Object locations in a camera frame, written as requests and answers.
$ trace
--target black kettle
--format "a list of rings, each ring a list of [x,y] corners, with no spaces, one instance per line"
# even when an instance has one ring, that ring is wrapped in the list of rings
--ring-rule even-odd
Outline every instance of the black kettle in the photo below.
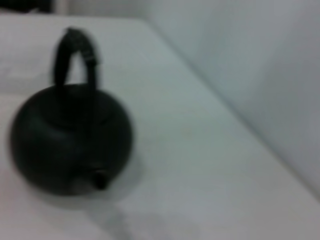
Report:
[[[87,82],[65,84],[77,52]],[[130,157],[130,119],[117,100],[97,89],[97,64],[89,37],[68,28],[57,47],[54,86],[29,98],[13,120],[9,144],[16,168],[28,182],[52,194],[104,190]]]

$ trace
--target kettle handle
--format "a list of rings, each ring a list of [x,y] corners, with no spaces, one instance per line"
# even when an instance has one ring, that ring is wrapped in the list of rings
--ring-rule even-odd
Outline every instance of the kettle handle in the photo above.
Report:
[[[63,95],[64,85],[70,69],[71,56],[76,52],[80,52],[86,66],[88,97],[93,100],[97,89],[96,66],[98,61],[92,42],[82,30],[69,27],[62,37],[57,47],[53,68],[53,82],[58,95]]]

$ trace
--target kettle spout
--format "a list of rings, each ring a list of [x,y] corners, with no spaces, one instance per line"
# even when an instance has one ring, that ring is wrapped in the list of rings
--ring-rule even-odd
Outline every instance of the kettle spout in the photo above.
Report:
[[[103,191],[107,188],[109,182],[108,174],[103,169],[96,169],[90,174],[91,186],[98,190]]]

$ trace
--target white table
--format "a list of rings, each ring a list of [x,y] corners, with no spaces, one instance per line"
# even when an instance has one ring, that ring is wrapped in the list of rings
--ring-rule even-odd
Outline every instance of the white table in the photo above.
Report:
[[[101,86],[130,109],[137,136],[108,192],[63,198],[27,186],[5,146],[68,26],[95,36]],[[320,238],[318,202],[139,20],[0,16],[0,148],[1,240]]]

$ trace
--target kettle body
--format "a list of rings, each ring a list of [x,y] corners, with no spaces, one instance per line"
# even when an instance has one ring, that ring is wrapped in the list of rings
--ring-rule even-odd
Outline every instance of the kettle body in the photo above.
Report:
[[[75,52],[83,57],[87,83],[65,84]],[[96,65],[88,36],[70,28],[58,46],[54,86],[29,98],[13,120],[14,165],[28,182],[52,194],[104,190],[129,160],[131,121],[114,97],[97,89]]]

